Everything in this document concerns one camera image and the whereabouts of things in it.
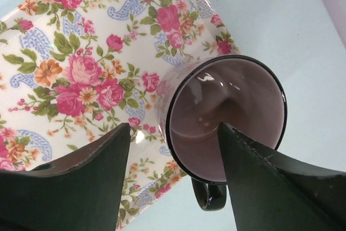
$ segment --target black handle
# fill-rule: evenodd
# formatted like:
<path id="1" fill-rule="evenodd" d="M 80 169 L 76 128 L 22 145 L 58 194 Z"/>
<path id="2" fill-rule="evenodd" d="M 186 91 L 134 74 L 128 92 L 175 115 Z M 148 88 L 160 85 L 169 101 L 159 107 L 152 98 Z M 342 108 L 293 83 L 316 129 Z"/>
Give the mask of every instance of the black handle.
<path id="1" fill-rule="evenodd" d="M 197 202 L 204 211 L 216 211 L 223 209 L 226 205 L 226 185 L 206 184 L 192 179 Z"/>

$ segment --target floral tray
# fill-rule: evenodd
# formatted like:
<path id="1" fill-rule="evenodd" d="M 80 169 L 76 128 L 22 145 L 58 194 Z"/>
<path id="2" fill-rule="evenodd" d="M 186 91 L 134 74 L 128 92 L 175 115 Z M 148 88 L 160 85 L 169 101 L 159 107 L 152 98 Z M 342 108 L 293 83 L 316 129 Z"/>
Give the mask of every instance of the floral tray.
<path id="1" fill-rule="evenodd" d="M 130 123 L 117 230 L 185 176 L 157 128 L 160 78 L 238 52 L 208 0 L 26 0 L 1 20 L 0 49 L 1 169 L 30 170 Z"/>

